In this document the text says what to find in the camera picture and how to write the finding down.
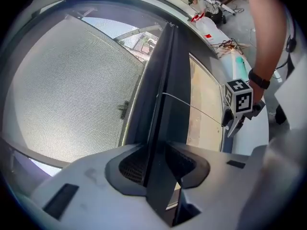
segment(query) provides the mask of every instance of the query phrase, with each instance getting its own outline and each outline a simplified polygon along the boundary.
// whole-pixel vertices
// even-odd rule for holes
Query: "cable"
[[[211,119],[212,119],[213,121],[215,121],[216,123],[220,124],[222,127],[225,127],[225,126],[223,126],[220,122],[216,121],[213,117],[210,117],[208,114],[204,113],[202,110],[198,109],[197,107],[192,106],[192,105],[190,105],[189,103],[186,103],[185,101],[183,101],[183,100],[181,100],[181,99],[179,99],[179,98],[177,98],[177,97],[175,97],[175,96],[173,96],[173,95],[171,95],[171,94],[169,94],[169,93],[162,92],[162,94],[171,96],[171,97],[175,98],[176,100],[179,100],[179,101],[181,101],[182,103],[184,103],[184,104],[186,104],[186,105],[188,105],[188,106],[190,106],[190,107],[195,108],[196,110],[198,110],[198,111],[200,111],[201,113],[205,114],[207,117],[211,118]]]
[[[227,43],[228,41],[224,40],[222,43],[219,43],[219,44],[211,44],[209,47],[212,47],[212,48],[220,48],[220,49],[225,49],[225,50],[229,50],[231,51],[232,49],[234,49],[236,52],[238,52],[239,54],[243,55],[243,51],[240,47],[240,45],[237,43],[237,41],[234,39],[234,38],[231,38],[230,40],[230,45],[228,46],[232,46],[232,42],[235,42],[236,43],[236,46],[233,46],[232,48],[227,48],[227,47],[223,47],[223,46],[213,46],[213,45],[224,45],[224,46],[227,46],[224,44]]]
[[[274,79],[281,79],[282,77],[276,78],[276,77],[272,76],[272,78],[274,78]]]
[[[253,30],[252,28],[249,31],[249,43],[254,46],[255,48],[257,48],[255,45],[253,45],[253,43],[251,42],[251,30]]]
[[[236,8],[233,9],[233,11],[235,11],[237,13],[242,13],[244,11],[243,8],[238,8],[238,5],[236,5],[234,2],[231,2],[231,3],[236,6]]]
[[[288,60],[286,60],[280,67],[277,67],[274,71],[276,71],[277,69],[280,69],[280,68],[284,67],[287,63],[288,63]]]

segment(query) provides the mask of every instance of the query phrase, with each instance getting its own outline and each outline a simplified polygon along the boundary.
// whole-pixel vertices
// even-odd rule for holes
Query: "black panel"
[[[227,162],[227,164],[229,164],[231,166],[235,166],[235,167],[240,168],[240,169],[243,169],[244,166],[245,166],[245,163],[234,161],[234,160],[229,160]]]
[[[172,28],[167,24],[147,64],[130,119],[126,144],[147,142]]]
[[[146,188],[141,185],[142,181],[140,180],[143,178],[143,169],[141,165],[146,161],[147,153],[145,147],[142,145],[135,146],[129,151],[114,157],[106,164],[106,180],[112,187],[124,195],[145,196]]]
[[[65,184],[47,203],[43,210],[59,220],[78,189],[79,186],[77,185]]]
[[[163,49],[165,52],[165,55],[163,58],[155,58],[153,59],[157,64],[162,65],[162,71],[160,75],[160,81],[159,81],[159,88],[156,92],[156,103],[155,103],[155,111],[153,114],[152,122],[151,122],[151,132],[149,134],[148,138],[148,152],[149,152],[149,159],[144,179],[144,185],[147,186],[150,172],[152,170],[153,161],[155,159],[155,155],[161,157],[157,158],[156,161],[159,161],[158,164],[161,164],[164,162],[164,145],[167,135],[167,127],[168,127],[168,120],[170,115],[170,109],[172,104],[172,99],[166,98],[165,95],[163,95],[164,92],[166,92],[167,89],[167,83],[168,83],[168,75],[169,75],[169,66],[171,61],[171,53],[172,53],[172,46],[173,46],[173,40],[174,40],[174,33],[176,29],[175,27],[171,27],[170,25],[167,25],[166,28],[169,27],[169,38],[163,37],[163,42],[168,39],[167,44],[165,44],[165,48]]]
[[[167,223],[168,226],[173,226],[173,221],[177,211],[177,206],[167,210],[163,215],[163,220]]]
[[[210,165],[201,156],[185,149],[167,145],[166,162],[181,188],[199,186],[210,172]]]
[[[231,126],[232,122],[234,120],[234,115],[232,114],[232,111],[230,109],[224,110],[223,120],[222,120],[222,126]],[[224,144],[222,146],[222,152],[232,153],[232,146],[234,143],[233,137],[227,137],[229,132],[229,129],[225,129],[223,136],[224,136]]]
[[[192,204],[188,204],[184,194],[180,193],[179,203],[172,226],[176,226],[187,220],[190,220],[198,214],[200,214],[200,211]]]
[[[191,71],[189,49],[186,44],[187,35],[185,31],[176,29],[166,92],[190,104]],[[171,96],[166,96],[166,98],[172,98],[166,140],[186,143],[190,107]]]

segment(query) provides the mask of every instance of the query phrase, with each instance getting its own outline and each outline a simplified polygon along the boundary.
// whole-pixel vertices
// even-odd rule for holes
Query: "black wristwatch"
[[[253,73],[253,69],[250,70],[248,74],[249,80],[252,80],[255,84],[257,84],[262,89],[267,89],[270,85],[270,81],[267,81],[265,79],[262,79],[259,77],[256,73]]]

